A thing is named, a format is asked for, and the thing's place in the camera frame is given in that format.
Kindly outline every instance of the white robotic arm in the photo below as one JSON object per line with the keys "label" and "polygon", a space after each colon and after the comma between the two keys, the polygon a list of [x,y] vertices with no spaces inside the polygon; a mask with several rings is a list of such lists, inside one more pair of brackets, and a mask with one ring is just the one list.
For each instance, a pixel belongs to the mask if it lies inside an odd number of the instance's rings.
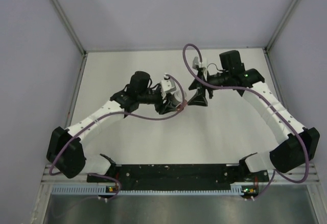
{"label": "white robotic arm", "polygon": [[92,155],[85,158],[84,150],[94,137],[112,123],[131,115],[140,104],[154,104],[160,114],[177,111],[182,102],[174,80],[164,76],[164,80],[149,87],[150,75],[136,72],[130,83],[114,94],[109,101],[84,120],[66,129],[56,128],[51,136],[46,158],[66,175],[75,177],[79,173],[105,174],[111,163],[106,155]]}
{"label": "white robotic arm", "polygon": [[254,153],[241,159],[240,168],[245,172],[244,174],[267,169],[277,169],[286,173],[303,164],[305,156],[296,134],[303,140],[308,158],[311,160],[316,151],[319,132],[315,128],[305,128],[293,118],[275,98],[260,73],[255,69],[245,70],[238,51],[222,53],[220,60],[223,70],[210,75],[206,60],[201,61],[198,57],[194,59],[193,68],[198,71],[198,75],[189,90],[196,89],[197,92],[189,100],[188,105],[208,106],[206,91],[209,93],[209,98],[212,98],[213,90],[235,87],[235,90],[260,114],[273,132],[279,146],[272,151]]}

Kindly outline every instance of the white floor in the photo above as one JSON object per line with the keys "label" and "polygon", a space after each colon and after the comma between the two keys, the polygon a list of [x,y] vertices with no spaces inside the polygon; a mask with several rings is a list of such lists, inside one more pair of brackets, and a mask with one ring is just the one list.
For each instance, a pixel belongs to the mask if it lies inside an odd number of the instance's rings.
{"label": "white floor", "polygon": [[[225,51],[203,50],[202,55],[220,67],[219,54]],[[245,69],[256,68],[274,92],[263,50],[239,51]],[[190,64],[195,55],[188,51]],[[180,81],[188,98],[194,94],[188,91],[193,77],[181,51],[89,53],[72,124],[122,90],[135,71],[148,72],[153,83],[169,73]],[[211,65],[209,71],[213,74],[216,69]],[[134,113],[160,117],[153,105],[140,105]],[[237,163],[246,155],[276,146],[268,126],[236,91],[214,91],[208,107],[188,106],[170,120],[127,117],[96,137],[85,154],[103,153],[118,164]]]}

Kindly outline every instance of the purple cable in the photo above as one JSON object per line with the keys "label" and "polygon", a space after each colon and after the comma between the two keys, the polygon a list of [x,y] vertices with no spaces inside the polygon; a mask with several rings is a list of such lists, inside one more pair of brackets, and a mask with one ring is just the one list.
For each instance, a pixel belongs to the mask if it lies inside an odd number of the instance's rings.
{"label": "purple cable", "polygon": [[257,196],[255,196],[253,199],[257,199],[258,197],[261,197],[262,194],[264,194],[264,193],[268,190],[270,184],[271,184],[272,181],[274,180],[275,174],[276,174],[276,171],[274,170],[274,171],[272,172],[272,176],[271,176],[271,178],[270,178],[268,184],[267,184],[267,185],[265,186],[265,188],[264,188],[264,189],[263,189],[263,190],[262,190],[262,191],[261,191]]}
{"label": "purple cable", "polygon": [[[181,86],[181,84],[171,75],[168,75],[167,76],[171,79],[173,79],[173,81],[175,81],[181,91],[181,94],[182,94],[182,103],[181,104],[184,104],[185,102],[185,95],[184,95],[184,91],[183,91],[183,88]],[[112,115],[118,115],[118,114],[124,114],[124,115],[129,115],[129,116],[132,116],[132,117],[136,117],[136,118],[141,118],[141,119],[145,119],[145,120],[150,120],[150,121],[163,121],[163,120],[167,120],[167,119],[170,119],[170,118],[173,118],[175,116],[177,116],[181,111],[181,110],[178,110],[176,113],[168,116],[168,117],[165,117],[165,118],[147,118],[147,117],[143,117],[143,116],[140,116],[140,115],[137,115],[137,114],[132,114],[132,113],[127,113],[125,111],[117,111],[115,113],[108,113],[108,114],[105,114],[101,117],[98,118],[98,121],[104,119],[104,118],[107,118],[109,116],[112,116]],[[83,133],[84,131],[86,131],[87,129],[89,129],[90,127],[92,127],[93,125],[95,124],[95,122],[91,122],[90,124],[88,124],[87,126],[85,126],[83,129],[81,129],[76,135],[74,135],[63,147],[62,149],[60,150],[60,152],[58,153],[58,155],[56,156],[56,158],[54,159],[54,161],[52,162],[52,165],[49,169],[49,175],[58,175],[58,174],[61,174],[61,172],[57,172],[57,173],[53,173],[53,169],[55,168],[55,165],[57,164],[59,158],[61,157],[61,155],[63,154],[63,152],[67,149],[68,145],[70,144],[70,142],[72,142],[74,139],[76,139],[81,133]]]}
{"label": "purple cable", "polygon": [[[104,178],[104,179],[107,179],[107,180],[111,180],[115,183],[117,183],[118,185],[118,191],[115,192],[115,194],[111,197],[111,198],[108,198],[109,200],[113,200],[117,197],[118,193],[120,192],[121,188],[122,188],[122,184],[116,180],[115,178],[112,178],[112,177],[109,177],[109,176],[106,176],[106,175],[101,175],[101,174],[93,174],[93,173],[90,173],[89,175],[91,176],[95,176],[95,177],[100,177],[100,178]],[[94,199],[94,198],[98,198],[97,196],[89,196],[89,197],[85,197],[79,201],[77,201],[76,203],[74,203],[72,206],[68,207],[67,210],[65,210],[65,212],[61,213],[60,215],[56,215],[55,214],[55,211],[54,211],[54,206],[52,205],[51,207],[51,214],[52,216],[55,218],[55,219],[59,219],[61,218],[62,216],[64,216],[65,214],[67,214],[67,212],[69,212],[72,208],[74,208],[75,206],[79,205],[80,203],[88,200],[88,199]]]}
{"label": "purple cable", "polygon": [[207,86],[207,87],[210,87],[210,88],[213,88],[213,89],[238,89],[238,90],[244,90],[244,91],[248,91],[248,92],[251,92],[257,96],[259,96],[259,98],[261,98],[272,110],[273,112],[279,117],[279,119],[281,119],[284,124],[289,127],[289,129],[294,133],[294,135],[296,136],[296,138],[298,139],[302,149],[303,149],[303,152],[304,152],[304,155],[305,155],[305,162],[306,162],[306,170],[305,170],[305,174],[303,176],[302,179],[300,179],[299,181],[295,181],[295,180],[292,180],[288,177],[286,177],[285,175],[283,175],[281,172],[279,172],[278,170],[276,170],[276,172],[278,174],[281,175],[281,177],[283,177],[284,179],[290,181],[290,182],[293,182],[293,183],[303,183],[306,181],[306,179],[308,178],[308,175],[309,175],[309,156],[308,156],[308,152],[307,152],[307,149],[306,149],[306,146],[305,146],[305,143],[303,142],[302,138],[300,137],[300,135],[296,132],[296,130],[293,128],[293,126],[291,124],[289,124],[289,122],[287,122],[287,120],[271,105],[271,103],[261,94],[259,94],[258,92],[254,91],[254,90],[251,90],[247,87],[239,87],[239,86],[225,86],[225,87],[221,87],[221,86],[214,86],[214,85],[211,85],[209,83],[206,83],[204,82],[203,80],[201,80],[199,77],[197,77],[197,75],[195,75],[191,69],[191,67],[189,66],[188,64],[188,61],[186,59],[186,48],[187,47],[193,47],[197,52],[198,52],[198,55],[199,55],[199,58],[200,58],[200,62],[202,62],[202,55],[201,55],[201,52],[200,50],[198,49],[197,46],[195,46],[194,44],[192,43],[188,43],[184,46],[183,48],[183,60],[184,60],[184,63],[186,65],[186,68],[189,70],[189,72],[191,73],[191,75],[197,80],[199,81],[201,84]]}

